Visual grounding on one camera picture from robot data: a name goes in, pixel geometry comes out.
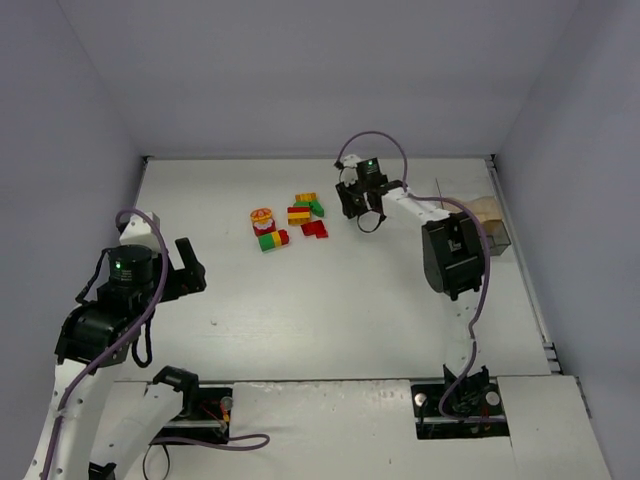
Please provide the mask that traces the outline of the green arch lego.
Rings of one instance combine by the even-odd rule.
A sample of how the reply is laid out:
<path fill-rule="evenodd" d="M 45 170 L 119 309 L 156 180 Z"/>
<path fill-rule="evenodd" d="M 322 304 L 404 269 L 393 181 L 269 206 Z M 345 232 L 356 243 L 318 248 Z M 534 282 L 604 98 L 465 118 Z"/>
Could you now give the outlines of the green arch lego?
<path fill-rule="evenodd" d="M 296 201 L 293 204 L 293 207 L 298 209 L 308 208 L 312 215 L 315 215 L 319 218 L 325 217 L 325 209 L 317 199 L 313 199 L 311 201 Z"/>

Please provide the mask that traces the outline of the yellow striped lego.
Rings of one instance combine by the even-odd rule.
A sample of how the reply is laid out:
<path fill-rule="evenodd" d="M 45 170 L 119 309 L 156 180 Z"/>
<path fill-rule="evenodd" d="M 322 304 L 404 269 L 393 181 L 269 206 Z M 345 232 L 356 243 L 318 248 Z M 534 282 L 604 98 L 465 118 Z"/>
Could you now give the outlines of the yellow striped lego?
<path fill-rule="evenodd" d="M 317 199 L 317 194 L 315 192 L 305 192 L 305 193 L 299 193 L 295 195 L 296 202 L 310 203 L 316 199 Z"/>

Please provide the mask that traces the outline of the red stepped lego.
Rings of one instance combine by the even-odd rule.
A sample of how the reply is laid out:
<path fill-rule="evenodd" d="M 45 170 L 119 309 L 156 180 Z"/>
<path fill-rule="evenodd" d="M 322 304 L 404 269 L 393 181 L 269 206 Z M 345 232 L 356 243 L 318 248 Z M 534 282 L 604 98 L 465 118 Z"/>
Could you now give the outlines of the red stepped lego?
<path fill-rule="evenodd" d="M 316 238 L 328 238 L 328 231 L 322 220 L 310 221 L 301 225 L 302 233 L 305 237 L 314 236 Z"/>

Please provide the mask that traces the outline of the yellow round printed lego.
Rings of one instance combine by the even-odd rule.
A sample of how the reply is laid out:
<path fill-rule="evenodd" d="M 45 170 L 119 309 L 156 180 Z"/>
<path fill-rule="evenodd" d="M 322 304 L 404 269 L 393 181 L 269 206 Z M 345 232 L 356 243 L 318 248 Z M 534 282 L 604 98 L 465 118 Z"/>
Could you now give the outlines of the yellow round printed lego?
<path fill-rule="evenodd" d="M 252 223 L 267 223 L 272 218 L 272 210 L 267 207 L 255 209 L 250 213 L 250 219 Z"/>

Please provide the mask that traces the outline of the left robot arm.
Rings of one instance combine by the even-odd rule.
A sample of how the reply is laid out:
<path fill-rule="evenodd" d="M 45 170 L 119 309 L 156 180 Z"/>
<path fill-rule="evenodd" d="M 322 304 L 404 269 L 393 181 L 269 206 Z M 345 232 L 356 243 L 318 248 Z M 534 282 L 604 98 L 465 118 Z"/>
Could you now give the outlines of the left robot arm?
<path fill-rule="evenodd" d="M 64 321 L 55 348 L 55 381 L 29 479 L 122 479 L 163 426 L 190 412 L 199 379 L 166 366 L 149 392 L 108 437 L 96 434 L 112 386 L 161 302 L 200 293 L 205 268 L 188 238 L 175 242 L 183 266 L 175 269 L 162 238 L 138 234 L 102 251 L 108 280 L 94 300 L 84 292 Z"/>

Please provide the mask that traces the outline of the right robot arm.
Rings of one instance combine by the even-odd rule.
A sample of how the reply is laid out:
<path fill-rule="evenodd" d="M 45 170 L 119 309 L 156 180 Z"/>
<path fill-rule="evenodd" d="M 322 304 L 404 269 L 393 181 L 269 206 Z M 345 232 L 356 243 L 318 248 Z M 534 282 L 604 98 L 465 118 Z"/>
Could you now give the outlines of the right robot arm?
<path fill-rule="evenodd" d="M 440 295 L 449 318 L 443 365 L 445 391 L 440 414 L 458 422 L 482 421 L 489 375 L 476 365 L 475 332 L 491 275 L 490 247 L 481 222 L 460 201 L 414 194 L 384 175 L 340 181 L 336 191 L 343 214 L 354 220 L 376 213 L 379 220 L 404 221 L 420 230 L 427 284 Z"/>

